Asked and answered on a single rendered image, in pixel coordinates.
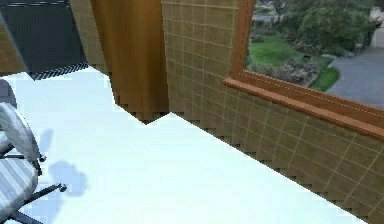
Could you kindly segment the brown wooden room door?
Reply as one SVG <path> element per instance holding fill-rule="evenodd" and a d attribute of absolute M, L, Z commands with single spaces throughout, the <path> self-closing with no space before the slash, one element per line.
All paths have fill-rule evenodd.
<path fill-rule="evenodd" d="M 144 124 L 169 112 L 161 0 L 90 0 L 115 103 Z"/>

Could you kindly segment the grey office chair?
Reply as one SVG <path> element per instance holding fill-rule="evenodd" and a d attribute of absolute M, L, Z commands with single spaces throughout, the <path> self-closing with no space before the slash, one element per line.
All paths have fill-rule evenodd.
<path fill-rule="evenodd" d="M 17 110 L 11 85 L 0 78 L 0 224 L 14 220 L 20 224 L 43 224 L 20 209 L 56 189 L 67 190 L 62 183 L 36 191 L 42 175 L 40 153 L 35 136 Z"/>

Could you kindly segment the black fridge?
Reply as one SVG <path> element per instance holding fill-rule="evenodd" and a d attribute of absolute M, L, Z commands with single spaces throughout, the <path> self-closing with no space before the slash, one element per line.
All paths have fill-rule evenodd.
<path fill-rule="evenodd" d="M 0 18 L 33 80 L 89 66 L 70 3 L 71 0 L 0 0 Z"/>

